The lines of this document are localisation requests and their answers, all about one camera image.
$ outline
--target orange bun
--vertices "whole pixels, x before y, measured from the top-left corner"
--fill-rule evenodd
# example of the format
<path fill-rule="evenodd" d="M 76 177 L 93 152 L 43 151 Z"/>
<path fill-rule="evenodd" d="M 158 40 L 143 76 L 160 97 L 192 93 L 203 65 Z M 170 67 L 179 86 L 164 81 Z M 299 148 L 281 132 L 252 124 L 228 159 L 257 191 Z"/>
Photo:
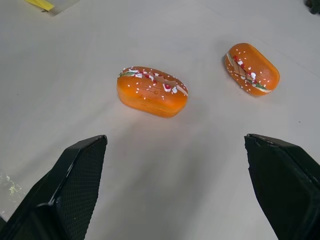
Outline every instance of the orange bun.
<path fill-rule="evenodd" d="M 248 43 L 233 46 L 225 55 L 224 64 L 229 75 L 253 96 L 271 93 L 280 80 L 276 67 Z"/>
<path fill-rule="evenodd" d="M 179 113 L 188 100 L 188 88 L 179 79 L 143 66 L 124 68 L 116 89 L 125 105 L 165 118 Z"/>

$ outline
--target black object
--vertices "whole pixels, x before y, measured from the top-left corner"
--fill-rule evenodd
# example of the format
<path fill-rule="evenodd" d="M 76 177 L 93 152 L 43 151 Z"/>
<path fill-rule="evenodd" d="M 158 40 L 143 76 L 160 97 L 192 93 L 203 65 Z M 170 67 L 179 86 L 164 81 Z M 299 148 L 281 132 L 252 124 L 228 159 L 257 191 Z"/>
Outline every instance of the black object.
<path fill-rule="evenodd" d="M 245 138 L 256 198 L 279 240 L 320 240 L 320 166 L 299 146 Z"/>
<path fill-rule="evenodd" d="M 68 147 L 25 196 L 0 240 L 83 240 L 93 214 L 107 145 L 104 135 Z"/>
<path fill-rule="evenodd" d="M 310 9 L 310 13 L 317 14 L 320 12 L 320 0 L 306 0 L 305 5 Z"/>

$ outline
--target yellow object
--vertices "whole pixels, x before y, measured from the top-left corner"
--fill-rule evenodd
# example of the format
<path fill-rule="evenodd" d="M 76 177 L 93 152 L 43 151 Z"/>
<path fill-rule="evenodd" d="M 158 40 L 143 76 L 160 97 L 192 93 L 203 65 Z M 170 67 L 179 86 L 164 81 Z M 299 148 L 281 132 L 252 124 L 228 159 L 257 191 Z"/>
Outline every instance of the yellow object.
<path fill-rule="evenodd" d="M 46 0 L 26 0 L 28 3 L 38 6 L 44 10 L 50 11 L 54 8 L 54 5 Z"/>

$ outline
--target toy hot dog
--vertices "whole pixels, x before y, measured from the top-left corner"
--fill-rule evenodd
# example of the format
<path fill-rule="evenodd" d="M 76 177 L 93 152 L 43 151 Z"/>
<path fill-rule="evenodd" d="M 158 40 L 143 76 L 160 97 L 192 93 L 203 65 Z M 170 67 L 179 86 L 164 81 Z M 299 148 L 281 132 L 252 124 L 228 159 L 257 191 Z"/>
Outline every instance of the toy hot dog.
<path fill-rule="evenodd" d="M 241 88 L 254 96 L 272 92 L 280 80 L 275 66 L 248 43 L 233 46 L 225 55 L 224 64 Z"/>
<path fill-rule="evenodd" d="M 188 88 L 179 79 L 143 66 L 124 68 L 116 89 L 125 105 L 165 118 L 179 113 L 188 100 Z"/>

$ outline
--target white table surface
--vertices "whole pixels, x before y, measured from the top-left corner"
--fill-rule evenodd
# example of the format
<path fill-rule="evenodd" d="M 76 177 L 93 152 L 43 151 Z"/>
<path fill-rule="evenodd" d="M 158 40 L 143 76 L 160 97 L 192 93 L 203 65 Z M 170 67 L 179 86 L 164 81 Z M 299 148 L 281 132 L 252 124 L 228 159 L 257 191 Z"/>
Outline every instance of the white table surface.
<path fill-rule="evenodd" d="M 80 0 L 55 17 L 0 0 L 0 169 L 27 193 L 65 148 L 106 134 L 86 239 L 276 240 L 244 135 L 320 161 L 319 25 L 302 0 Z M 225 71 L 241 42 L 278 68 L 271 94 L 252 97 Z M 185 109 L 163 119 L 123 105 L 130 66 L 181 79 Z"/>

